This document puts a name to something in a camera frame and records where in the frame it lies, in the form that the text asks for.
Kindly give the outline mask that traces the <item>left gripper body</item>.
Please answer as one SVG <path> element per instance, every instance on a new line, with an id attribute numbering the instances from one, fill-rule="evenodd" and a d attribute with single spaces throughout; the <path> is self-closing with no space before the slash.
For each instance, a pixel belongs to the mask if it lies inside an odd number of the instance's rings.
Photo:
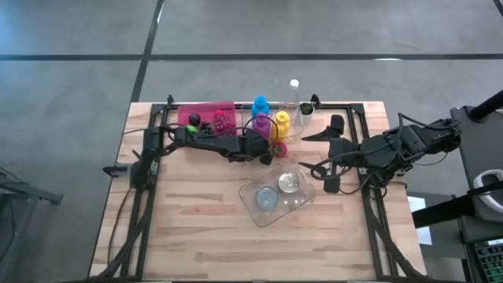
<path id="1" fill-rule="evenodd" d="M 270 142 L 264 138 L 262 140 L 250 140 L 245 135 L 240 136 L 240 152 L 230 157 L 231 162 L 249 162 L 260 158 L 264 154 L 271 153 Z"/>

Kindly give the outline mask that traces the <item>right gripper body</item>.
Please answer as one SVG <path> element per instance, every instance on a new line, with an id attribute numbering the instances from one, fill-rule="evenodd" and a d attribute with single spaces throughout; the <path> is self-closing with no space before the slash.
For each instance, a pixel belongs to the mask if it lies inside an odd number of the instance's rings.
<path id="1" fill-rule="evenodd" d="M 339 166 L 362 166 L 361 145 L 346 138 L 329 140 L 329 163 Z"/>

